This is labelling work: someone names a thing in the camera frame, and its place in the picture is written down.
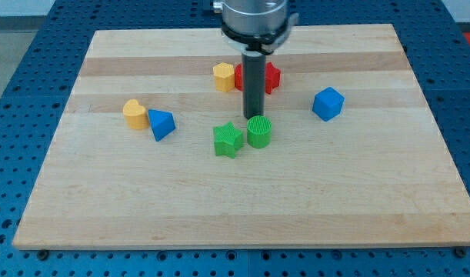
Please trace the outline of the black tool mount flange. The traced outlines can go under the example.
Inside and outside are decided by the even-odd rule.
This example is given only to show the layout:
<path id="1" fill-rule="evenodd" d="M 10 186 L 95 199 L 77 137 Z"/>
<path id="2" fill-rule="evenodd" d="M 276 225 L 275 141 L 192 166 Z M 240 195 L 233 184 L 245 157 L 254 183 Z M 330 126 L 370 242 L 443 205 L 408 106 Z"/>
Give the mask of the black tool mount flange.
<path id="1" fill-rule="evenodd" d="M 289 16 L 269 14 L 241 14 L 223 19 L 221 31 L 225 42 L 233 49 L 246 54 L 258 52 L 271 55 L 291 34 L 298 23 L 299 13 Z"/>

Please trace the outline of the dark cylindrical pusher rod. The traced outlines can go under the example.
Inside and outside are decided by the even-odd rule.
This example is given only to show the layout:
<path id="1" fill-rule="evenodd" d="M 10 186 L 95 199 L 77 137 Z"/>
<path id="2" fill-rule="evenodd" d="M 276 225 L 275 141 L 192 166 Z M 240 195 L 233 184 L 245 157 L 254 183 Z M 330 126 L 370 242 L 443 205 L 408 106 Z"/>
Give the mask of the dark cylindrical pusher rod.
<path id="1" fill-rule="evenodd" d="M 258 52 L 242 55 L 243 113 L 247 119 L 264 114 L 265 56 Z"/>

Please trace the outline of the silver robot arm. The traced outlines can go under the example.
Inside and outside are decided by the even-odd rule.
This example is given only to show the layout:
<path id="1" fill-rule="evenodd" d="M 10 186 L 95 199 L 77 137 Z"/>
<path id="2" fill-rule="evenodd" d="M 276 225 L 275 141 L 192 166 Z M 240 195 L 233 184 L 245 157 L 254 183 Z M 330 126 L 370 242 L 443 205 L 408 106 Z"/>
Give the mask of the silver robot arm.
<path id="1" fill-rule="evenodd" d="M 287 0 L 215 0 L 212 7 L 223 39 L 242 55 L 243 115 L 263 115 L 266 57 L 285 43 L 299 14 L 288 11 Z"/>

